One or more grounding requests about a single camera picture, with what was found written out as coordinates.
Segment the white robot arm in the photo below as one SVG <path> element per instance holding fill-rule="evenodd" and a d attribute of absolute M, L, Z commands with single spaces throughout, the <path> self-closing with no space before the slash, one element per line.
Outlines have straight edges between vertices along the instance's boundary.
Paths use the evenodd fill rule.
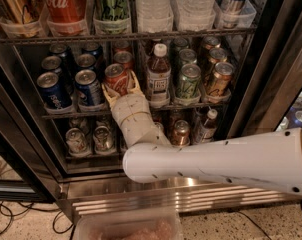
<path fill-rule="evenodd" d="M 102 90 L 127 144 L 122 166 L 131 180 L 188 177 L 302 196 L 302 128 L 175 147 L 155 126 L 134 72 L 125 95 Z"/>

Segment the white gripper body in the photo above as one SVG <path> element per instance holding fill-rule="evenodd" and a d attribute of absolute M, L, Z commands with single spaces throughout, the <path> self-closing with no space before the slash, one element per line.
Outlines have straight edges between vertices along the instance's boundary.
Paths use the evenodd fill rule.
<path fill-rule="evenodd" d="M 111 108 L 113 119 L 119 126 L 131 116 L 150 113 L 149 103 L 142 94 L 127 94 L 117 99 Z"/>

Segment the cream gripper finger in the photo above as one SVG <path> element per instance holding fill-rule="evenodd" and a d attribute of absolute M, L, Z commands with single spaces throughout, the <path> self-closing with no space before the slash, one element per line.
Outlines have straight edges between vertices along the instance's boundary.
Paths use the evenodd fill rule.
<path fill-rule="evenodd" d="M 135 75 L 135 72 L 133 70 L 128 71 L 128 86 L 127 86 L 127 92 L 129 94 L 137 94 L 142 95 L 143 92 L 141 91 L 139 81 Z"/>
<path fill-rule="evenodd" d="M 113 108 L 117 100 L 120 98 L 120 94 L 114 91 L 112 88 L 109 88 L 106 84 L 102 84 L 102 90 L 109 107 Z"/>

